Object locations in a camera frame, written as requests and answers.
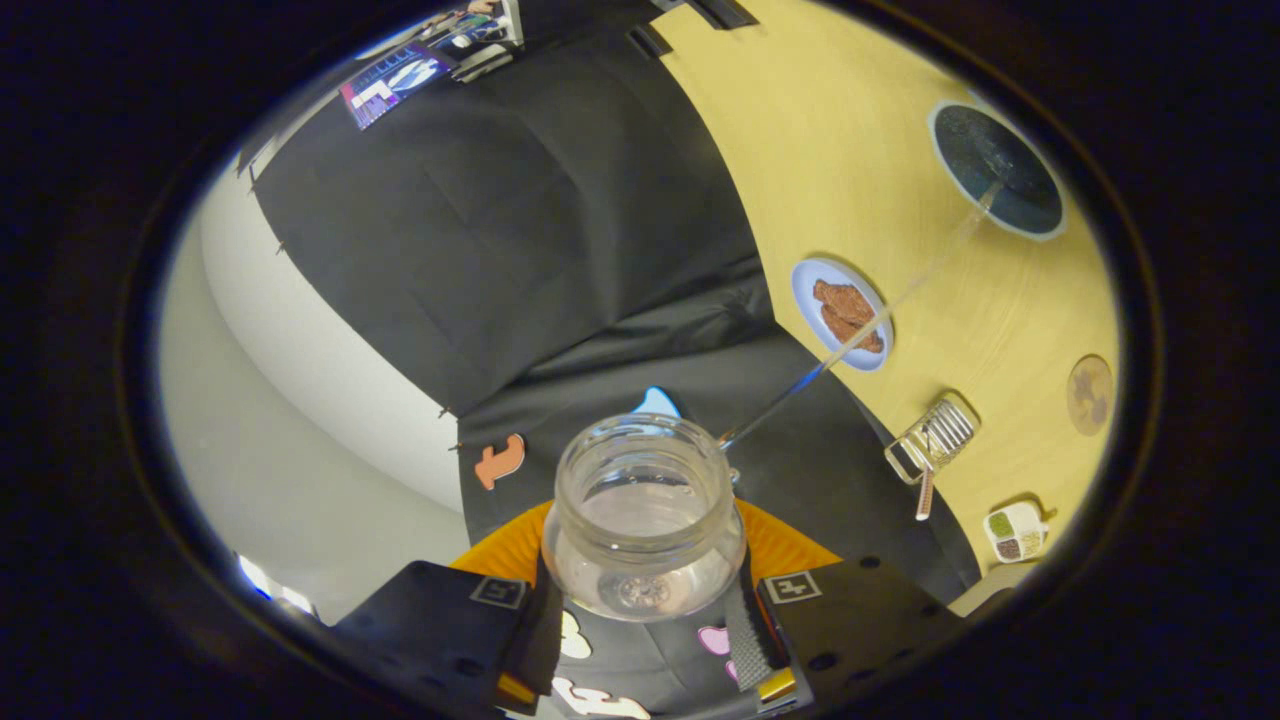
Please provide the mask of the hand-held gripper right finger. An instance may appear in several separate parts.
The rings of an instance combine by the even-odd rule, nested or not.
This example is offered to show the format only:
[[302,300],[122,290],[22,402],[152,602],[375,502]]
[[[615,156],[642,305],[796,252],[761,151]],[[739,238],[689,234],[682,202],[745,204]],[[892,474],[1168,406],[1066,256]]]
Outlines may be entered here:
[[730,665],[760,716],[860,703],[966,630],[884,560],[840,559],[748,502],[735,507],[746,553],[724,594]]

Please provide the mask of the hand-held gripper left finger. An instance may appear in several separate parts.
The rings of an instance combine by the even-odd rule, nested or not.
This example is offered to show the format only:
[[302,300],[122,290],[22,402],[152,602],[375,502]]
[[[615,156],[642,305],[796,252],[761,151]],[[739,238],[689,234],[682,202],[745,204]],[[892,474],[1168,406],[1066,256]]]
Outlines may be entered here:
[[541,557],[549,502],[449,566],[404,565],[335,623],[340,647],[413,700],[484,716],[552,694],[563,596]]

